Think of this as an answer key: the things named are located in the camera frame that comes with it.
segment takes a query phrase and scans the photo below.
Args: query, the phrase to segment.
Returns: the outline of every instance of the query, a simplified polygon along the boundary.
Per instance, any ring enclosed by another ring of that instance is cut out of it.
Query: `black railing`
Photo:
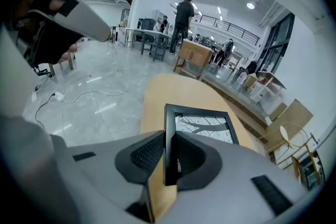
[[[210,17],[207,15],[199,15],[195,14],[193,17],[194,22],[199,22],[199,23],[205,23],[212,25],[213,27],[217,27],[218,29],[222,29],[225,31],[228,31],[230,34],[240,37],[243,40],[245,40],[247,43],[256,46],[258,43],[258,40],[260,39],[258,36],[252,34],[251,32],[236,26],[234,24],[231,24],[229,22],[226,22],[224,20],[220,20],[214,17]]]

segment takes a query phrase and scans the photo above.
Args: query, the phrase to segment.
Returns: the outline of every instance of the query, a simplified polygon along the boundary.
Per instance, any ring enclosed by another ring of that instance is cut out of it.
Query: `man in black clothing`
[[[187,38],[188,28],[190,28],[191,17],[194,17],[194,7],[191,4],[192,0],[184,0],[177,5],[177,13],[175,19],[174,33],[170,43],[170,53],[175,53],[177,37],[182,34],[182,40]]]
[[[164,28],[166,27],[168,21],[167,21],[168,17],[163,15],[163,21],[161,22],[161,26],[160,26],[160,32],[163,33]]]

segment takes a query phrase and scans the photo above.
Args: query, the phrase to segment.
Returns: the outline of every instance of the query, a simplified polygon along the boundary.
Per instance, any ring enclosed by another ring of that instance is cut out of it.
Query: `wooden counter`
[[[240,146],[258,152],[245,128],[223,97],[196,79],[176,74],[161,74],[148,83],[141,117],[141,134],[164,129],[164,106],[167,103],[226,111],[231,118]],[[177,195],[176,186],[163,185],[163,158],[151,175],[148,187],[152,213],[157,221],[171,207]]]

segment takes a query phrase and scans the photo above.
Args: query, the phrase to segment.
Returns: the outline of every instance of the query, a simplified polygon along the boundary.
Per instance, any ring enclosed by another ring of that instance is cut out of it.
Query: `round ceiling light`
[[[250,9],[254,9],[255,6],[252,3],[247,3],[246,6]]]

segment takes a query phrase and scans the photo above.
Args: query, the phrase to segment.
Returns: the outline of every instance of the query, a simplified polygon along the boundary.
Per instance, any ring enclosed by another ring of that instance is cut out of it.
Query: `white wall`
[[[336,128],[335,120],[333,122],[333,130],[331,134],[322,142],[317,149],[321,164],[324,171],[324,176],[328,178],[336,164]]]
[[[128,26],[136,28],[139,18],[152,18],[154,10],[160,10],[168,16],[170,25],[175,24],[175,14],[168,0],[133,0]]]
[[[124,7],[99,2],[88,2],[88,5],[109,26],[118,26],[120,24],[121,11],[124,9]]]
[[[277,78],[286,86],[282,92],[284,103],[299,100],[313,118],[304,127],[318,139],[336,116],[336,37],[333,28],[325,28],[314,35],[299,19],[295,18],[290,42],[277,71]],[[302,134],[292,142],[302,144]],[[309,144],[313,150],[316,145]],[[276,159],[287,149],[275,151]],[[289,150],[283,158],[292,153]]]

